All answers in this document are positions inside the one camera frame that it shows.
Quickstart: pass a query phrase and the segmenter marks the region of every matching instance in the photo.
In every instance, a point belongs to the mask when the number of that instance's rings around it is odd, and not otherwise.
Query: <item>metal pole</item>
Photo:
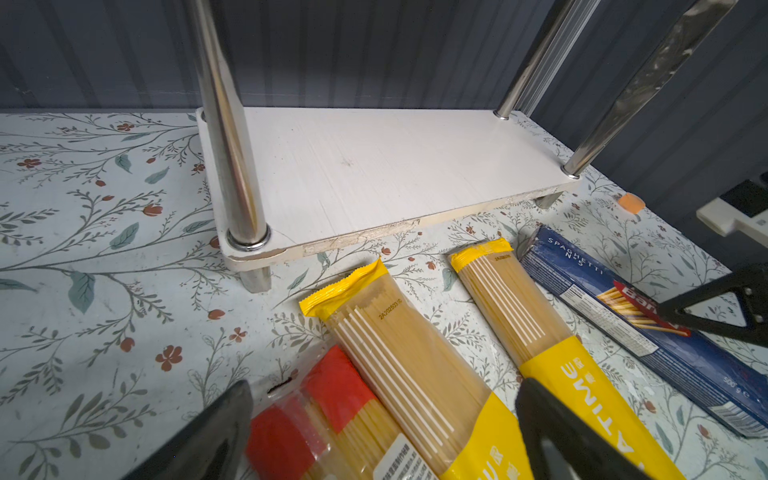
[[[234,248],[251,252],[266,244],[270,228],[264,219],[245,110],[235,89],[229,58],[221,48],[210,0],[187,0],[186,6],[204,120],[230,226],[227,239]]]
[[[629,81],[600,124],[576,149],[561,170],[571,178],[603,151],[629,120],[674,76],[701,42],[730,12],[738,0],[698,0],[677,20],[667,37]],[[560,193],[537,199],[540,208],[549,208]]]
[[[551,45],[554,36],[558,33],[558,30],[560,30],[560,27],[563,25],[563,21],[568,16],[571,8],[573,8],[574,3],[575,0],[566,0],[566,2],[563,4],[557,18],[554,20],[554,23],[552,23],[552,26],[547,31],[547,34],[539,42],[538,46],[536,47],[536,51],[531,56],[531,59],[523,69],[523,72],[520,74],[517,81],[515,81],[515,84],[512,85],[512,88],[509,89],[509,92],[504,98],[504,101],[502,101],[502,104],[493,111],[494,115],[501,118],[502,120],[509,120],[509,114],[512,113],[512,111],[515,109],[515,105],[518,103],[518,100],[520,100],[520,95],[522,95],[523,90],[525,90],[525,86],[528,85],[533,72],[541,63],[544,54],[547,53],[549,45]]]

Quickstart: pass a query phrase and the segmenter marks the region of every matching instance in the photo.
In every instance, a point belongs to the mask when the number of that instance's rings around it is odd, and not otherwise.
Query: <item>yellow package seal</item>
[[[533,479],[518,420],[492,393],[478,416],[469,442],[440,480]]]
[[[355,296],[360,290],[389,271],[384,266],[382,259],[370,265],[361,266],[359,269],[333,285],[329,285],[317,293],[314,293],[299,302],[301,313],[304,316],[316,316],[323,322],[333,315],[339,307]]]
[[[500,238],[493,240],[492,242],[481,243],[480,245],[474,245],[473,247],[467,247],[464,250],[451,255],[451,266],[456,273],[460,272],[462,268],[474,262],[480,257],[489,255],[491,253],[503,253],[511,252],[512,245],[506,239]]]
[[[537,379],[584,423],[651,477],[684,480],[575,336],[523,363],[520,372],[525,377]]]

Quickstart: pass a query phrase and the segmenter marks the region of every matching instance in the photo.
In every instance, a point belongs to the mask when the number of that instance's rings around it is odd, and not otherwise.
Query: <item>red flower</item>
[[[154,357],[154,361],[162,363],[160,368],[164,372],[170,372],[171,363],[179,363],[181,361],[181,347],[177,346],[174,348],[173,345],[165,347],[162,353],[158,353]]]
[[[21,163],[18,163],[17,165],[19,167],[27,167],[27,168],[35,168],[37,167],[41,161],[38,158],[27,158]]]
[[[235,333],[233,333],[232,335],[230,335],[230,340],[234,340],[235,342],[238,342],[238,343],[240,343],[240,342],[242,342],[242,341],[243,341],[243,337],[245,337],[245,334],[246,334],[246,333],[247,333],[247,332],[241,332],[241,331],[240,331],[240,327],[237,327],[237,328],[235,329]]]
[[[208,319],[209,320],[218,320],[222,316],[224,316],[225,313],[223,310],[215,309],[208,312]]]
[[[163,207],[161,207],[160,205],[149,204],[146,207],[144,207],[143,212],[144,212],[144,215],[146,215],[147,217],[156,217],[157,215],[160,215],[163,213]]]
[[[127,336],[125,337],[125,340],[120,342],[120,350],[130,352],[134,345],[136,345],[136,342],[131,337]]]

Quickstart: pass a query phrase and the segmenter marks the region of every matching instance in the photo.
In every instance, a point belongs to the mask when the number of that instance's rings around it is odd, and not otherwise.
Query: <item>floral tablecloth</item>
[[[2,478],[122,477],[233,382],[290,375],[329,336],[298,300],[379,256],[510,407],[521,377],[444,252],[516,246],[546,223],[658,300],[727,273],[652,212],[617,207],[621,189],[590,168],[550,210],[523,202],[277,265],[253,295],[224,267],[190,114],[0,115],[0,170]],[[765,440],[730,433],[548,298],[688,478],[768,479]],[[765,350],[720,342],[768,372]]]

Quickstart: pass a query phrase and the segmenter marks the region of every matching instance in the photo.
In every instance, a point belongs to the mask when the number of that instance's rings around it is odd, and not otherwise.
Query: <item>nutrition label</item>
[[[634,355],[645,356],[659,348],[578,286],[571,285],[560,297]]]
[[[437,477],[401,433],[373,469],[373,480],[437,480]]]

